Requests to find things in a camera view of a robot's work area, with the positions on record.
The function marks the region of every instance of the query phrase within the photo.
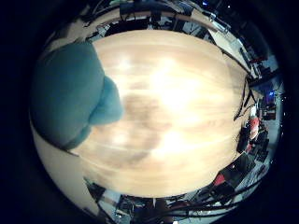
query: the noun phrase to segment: light wood grain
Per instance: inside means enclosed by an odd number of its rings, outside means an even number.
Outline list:
[[[125,114],[93,127],[75,150],[84,174],[142,197],[208,185],[235,157],[249,116],[233,122],[246,72],[217,47],[175,32],[125,32],[93,44]]]

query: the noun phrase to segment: wooden table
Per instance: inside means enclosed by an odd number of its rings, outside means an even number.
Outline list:
[[[94,47],[119,88],[125,114],[93,127],[74,150],[84,174],[140,197],[211,183],[235,157],[236,136],[249,117],[248,110],[233,121],[246,72],[216,46],[170,31],[125,32]]]

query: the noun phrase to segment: teal cushion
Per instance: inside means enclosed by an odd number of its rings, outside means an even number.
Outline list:
[[[30,114],[37,131],[54,146],[76,147],[91,125],[117,121],[122,113],[118,89],[105,76],[91,43],[63,46],[37,63]]]

